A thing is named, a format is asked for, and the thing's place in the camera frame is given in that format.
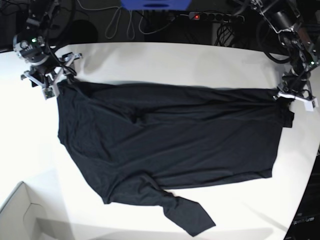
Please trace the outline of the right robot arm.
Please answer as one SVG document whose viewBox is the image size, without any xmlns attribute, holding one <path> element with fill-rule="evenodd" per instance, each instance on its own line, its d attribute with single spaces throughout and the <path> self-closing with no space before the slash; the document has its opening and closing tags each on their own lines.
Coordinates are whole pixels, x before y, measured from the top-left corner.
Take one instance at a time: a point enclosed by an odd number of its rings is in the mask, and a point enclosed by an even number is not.
<svg viewBox="0 0 320 240">
<path fill-rule="evenodd" d="M 49 32 L 60 9 L 60 0 L 32 0 L 25 25 L 12 43 L 16 55 L 30 64 L 20 79 L 28 79 L 33 87 L 41 87 L 45 99 L 59 96 L 58 80 L 62 76 L 72 80 L 77 75 L 72 65 L 82 58 L 81 53 L 73 52 L 58 58 L 55 51 L 62 48 L 59 40 L 51 48 Z"/>
</svg>

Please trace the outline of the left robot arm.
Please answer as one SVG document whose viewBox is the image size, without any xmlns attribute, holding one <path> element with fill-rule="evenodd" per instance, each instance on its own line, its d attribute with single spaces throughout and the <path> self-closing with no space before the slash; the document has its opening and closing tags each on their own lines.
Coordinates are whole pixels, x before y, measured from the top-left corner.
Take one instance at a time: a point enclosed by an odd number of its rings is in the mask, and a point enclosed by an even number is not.
<svg viewBox="0 0 320 240">
<path fill-rule="evenodd" d="M 278 59 L 268 51 L 263 51 L 274 63 L 291 66 L 289 72 L 283 73 L 277 86 L 278 93 L 274 98 L 300 101 L 303 102 L 306 111 L 314 111 L 319 104 L 312 93 L 310 77 L 311 72 L 320 65 L 320 42 L 312 41 L 310 38 L 296 3 L 291 0 L 244 0 L 233 12 L 233 16 L 241 15 L 247 8 L 261 16 L 256 29 L 258 46 L 263 46 L 260 33 L 263 25 L 267 25 L 288 52 L 286 59 Z"/>
</svg>

